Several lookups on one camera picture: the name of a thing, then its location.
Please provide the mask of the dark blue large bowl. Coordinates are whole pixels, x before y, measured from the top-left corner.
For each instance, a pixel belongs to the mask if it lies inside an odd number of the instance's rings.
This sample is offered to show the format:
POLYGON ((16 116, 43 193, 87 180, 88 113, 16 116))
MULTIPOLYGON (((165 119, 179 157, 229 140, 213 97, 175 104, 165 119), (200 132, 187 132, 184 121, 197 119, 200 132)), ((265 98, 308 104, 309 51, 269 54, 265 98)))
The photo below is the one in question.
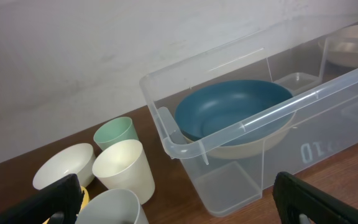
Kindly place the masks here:
POLYGON ((185 97, 175 110, 175 121, 184 136, 197 141, 292 97, 290 91, 272 82, 221 82, 185 97))

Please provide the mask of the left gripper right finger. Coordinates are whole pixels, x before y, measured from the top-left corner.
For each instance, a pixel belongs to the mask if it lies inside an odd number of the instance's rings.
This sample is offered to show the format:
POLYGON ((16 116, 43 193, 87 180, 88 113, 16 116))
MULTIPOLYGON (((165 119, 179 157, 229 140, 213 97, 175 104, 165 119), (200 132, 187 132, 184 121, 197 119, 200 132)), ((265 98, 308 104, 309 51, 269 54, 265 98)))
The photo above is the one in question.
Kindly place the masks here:
POLYGON ((282 223, 301 223, 301 215, 314 223, 358 223, 358 209, 313 187, 288 172, 279 172, 273 199, 282 223))

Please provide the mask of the beige large bowl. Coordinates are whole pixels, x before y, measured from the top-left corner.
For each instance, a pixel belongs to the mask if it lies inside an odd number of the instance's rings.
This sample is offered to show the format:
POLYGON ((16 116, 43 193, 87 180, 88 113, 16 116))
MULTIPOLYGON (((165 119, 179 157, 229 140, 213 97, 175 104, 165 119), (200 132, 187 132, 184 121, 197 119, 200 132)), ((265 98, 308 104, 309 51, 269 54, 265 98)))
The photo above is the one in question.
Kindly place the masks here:
POLYGON ((283 127, 262 139, 236 146, 220 146, 208 151, 207 155, 217 159, 245 159, 261 154, 277 145, 288 134, 295 114, 290 114, 290 120, 283 127))
POLYGON ((326 42, 326 60, 343 67, 358 68, 358 25, 337 30, 320 39, 318 46, 322 52, 326 42))

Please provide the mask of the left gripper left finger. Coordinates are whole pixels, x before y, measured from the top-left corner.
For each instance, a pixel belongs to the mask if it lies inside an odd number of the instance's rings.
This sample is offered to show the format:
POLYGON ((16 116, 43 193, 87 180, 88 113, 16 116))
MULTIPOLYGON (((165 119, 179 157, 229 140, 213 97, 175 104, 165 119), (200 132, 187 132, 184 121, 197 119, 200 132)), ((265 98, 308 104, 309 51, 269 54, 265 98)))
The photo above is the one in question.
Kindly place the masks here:
POLYGON ((0 213, 0 223, 75 223, 84 195, 77 175, 68 174, 0 213))

